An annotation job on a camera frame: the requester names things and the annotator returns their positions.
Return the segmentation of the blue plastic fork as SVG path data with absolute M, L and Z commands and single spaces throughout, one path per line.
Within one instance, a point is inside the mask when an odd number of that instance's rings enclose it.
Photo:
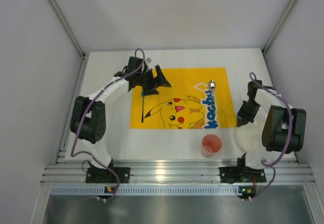
M 144 122 L 144 103 L 145 103 L 145 93 L 141 93 L 142 96 L 142 113 L 141 113 L 141 123 Z

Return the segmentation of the white bear plate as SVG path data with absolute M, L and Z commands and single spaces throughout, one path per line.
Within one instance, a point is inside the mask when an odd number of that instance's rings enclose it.
M 261 141 L 263 126 L 258 123 L 248 123 L 246 125 L 236 127 L 234 129 L 234 137 L 237 145 L 244 153 L 254 151 L 265 151 L 265 147 Z

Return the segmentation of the yellow Pikachu cloth placemat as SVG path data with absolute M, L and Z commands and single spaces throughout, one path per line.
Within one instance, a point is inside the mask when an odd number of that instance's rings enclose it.
M 236 113 L 225 68 L 164 69 L 172 87 L 145 96 L 141 123 L 141 88 L 133 89 L 131 129 L 216 129 L 236 127 Z M 210 106 L 208 84 L 216 83 L 216 111 Z

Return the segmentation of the green handled metal spoon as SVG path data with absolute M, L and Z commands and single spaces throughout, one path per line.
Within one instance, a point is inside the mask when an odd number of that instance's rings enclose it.
M 215 90 L 216 90 L 216 83 L 214 80 L 211 80 L 208 84 L 208 88 L 210 91 L 209 102 L 212 110 L 216 111 L 216 101 L 215 101 Z

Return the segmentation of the pink plastic cup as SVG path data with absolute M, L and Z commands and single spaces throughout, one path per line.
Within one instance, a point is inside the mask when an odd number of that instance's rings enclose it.
M 201 143 L 201 154 L 205 158 L 215 156 L 222 148 L 222 141 L 217 135 L 206 135 Z

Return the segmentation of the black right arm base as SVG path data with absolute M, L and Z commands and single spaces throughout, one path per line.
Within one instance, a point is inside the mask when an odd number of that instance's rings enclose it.
M 246 166 L 245 156 L 237 159 L 236 166 L 220 167 L 221 183 L 265 183 L 266 176 L 263 169 L 254 169 Z

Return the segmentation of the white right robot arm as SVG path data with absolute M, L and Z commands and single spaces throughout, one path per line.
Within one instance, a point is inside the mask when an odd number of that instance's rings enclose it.
M 256 172 L 302 149 L 306 111 L 290 106 L 260 80 L 248 83 L 247 95 L 236 115 L 234 134 L 244 151 L 237 165 L 241 171 Z

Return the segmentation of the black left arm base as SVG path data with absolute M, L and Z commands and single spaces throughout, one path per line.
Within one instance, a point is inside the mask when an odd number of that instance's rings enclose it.
M 121 184 L 129 183 L 130 168 L 129 167 L 114 167 L 112 169 L 119 178 Z M 90 166 L 87 169 L 86 180 L 87 184 L 116 184 L 117 177 L 107 169 Z

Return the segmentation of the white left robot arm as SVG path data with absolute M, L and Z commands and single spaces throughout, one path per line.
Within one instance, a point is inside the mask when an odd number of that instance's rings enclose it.
M 112 169 L 113 158 L 102 141 L 106 132 L 106 102 L 114 102 L 133 88 L 142 88 L 144 96 L 157 95 L 158 87 L 171 87 L 159 65 L 156 75 L 148 66 L 149 60 L 130 57 L 122 71 L 117 72 L 103 87 L 89 96 L 78 96 L 73 105 L 70 131 L 75 134 L 71 157 L 87 154 L 91 164 L 99 169 Z

